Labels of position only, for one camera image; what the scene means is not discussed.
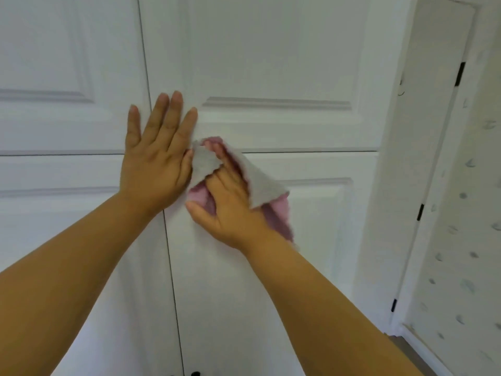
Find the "person's right arm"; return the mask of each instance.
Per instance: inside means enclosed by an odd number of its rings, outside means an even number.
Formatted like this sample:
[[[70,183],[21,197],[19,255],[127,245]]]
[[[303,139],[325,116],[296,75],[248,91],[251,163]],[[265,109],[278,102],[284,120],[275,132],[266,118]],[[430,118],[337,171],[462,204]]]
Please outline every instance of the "person's right arm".
[[[216,216],[194,202],[194,221],[217,240],[240,250],[272,298],[308,376],[421,373],[333,284],[249,208],[247,187],[220,145],[225,163],[206,182]]]

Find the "white baseboard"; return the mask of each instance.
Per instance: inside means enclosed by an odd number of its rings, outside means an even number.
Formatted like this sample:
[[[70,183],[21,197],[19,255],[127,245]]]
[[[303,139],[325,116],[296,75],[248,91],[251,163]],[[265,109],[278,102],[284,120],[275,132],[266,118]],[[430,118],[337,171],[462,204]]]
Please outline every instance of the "white baseboard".
[[[440,361],[439,358],[418,339],[408,328],[405,326],[400,327],[400,335],[410,344],[414,351],[425,361],[426,364],[437,374],[437,376],[454,376],[451,371]]]

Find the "floor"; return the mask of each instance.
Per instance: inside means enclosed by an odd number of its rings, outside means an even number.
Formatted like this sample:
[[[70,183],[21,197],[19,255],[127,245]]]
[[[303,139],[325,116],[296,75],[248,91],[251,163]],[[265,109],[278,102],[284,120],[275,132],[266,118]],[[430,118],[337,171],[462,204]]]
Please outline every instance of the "floor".
[[[409,358],[411,362],[421,371],[423,376],[437,376],[435,372],[429,367],[428,364],[421,359],[421,356],[414,351],[414,348],[410,346],[409,343],[405,341],[401,336],[391,336],[391,341],[400,348],[400,350]]]

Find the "wallpaper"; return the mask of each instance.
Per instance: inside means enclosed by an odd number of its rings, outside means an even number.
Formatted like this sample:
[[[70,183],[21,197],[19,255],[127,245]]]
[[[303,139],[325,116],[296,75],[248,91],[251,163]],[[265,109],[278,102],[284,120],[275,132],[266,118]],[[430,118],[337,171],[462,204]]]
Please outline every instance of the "wallpaper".
[[[439,213],[406,324],[454,375],[499,376],[501,34]]]

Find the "microfiber cloth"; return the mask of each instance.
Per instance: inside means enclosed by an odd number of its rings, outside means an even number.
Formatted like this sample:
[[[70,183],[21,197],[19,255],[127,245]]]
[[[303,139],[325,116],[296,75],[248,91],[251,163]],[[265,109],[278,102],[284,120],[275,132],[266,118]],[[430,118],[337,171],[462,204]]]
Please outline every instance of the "microfiber cloth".
[[[216,154],[204,147],[210,141],[222,144],[228,156],[237,165],[247,182],[250,208],[261,207],[269,227],[280,233],[285,239],[293,241],[293,232],[289,225],[289,191],[254,166],[240,151],[233,149],[220,137],[209,137],[193,142],[193,173],[188,186],[188,200],[197,202],[211,215],[216,214],[216,203],[205,186],[205,178],[222,165]]]

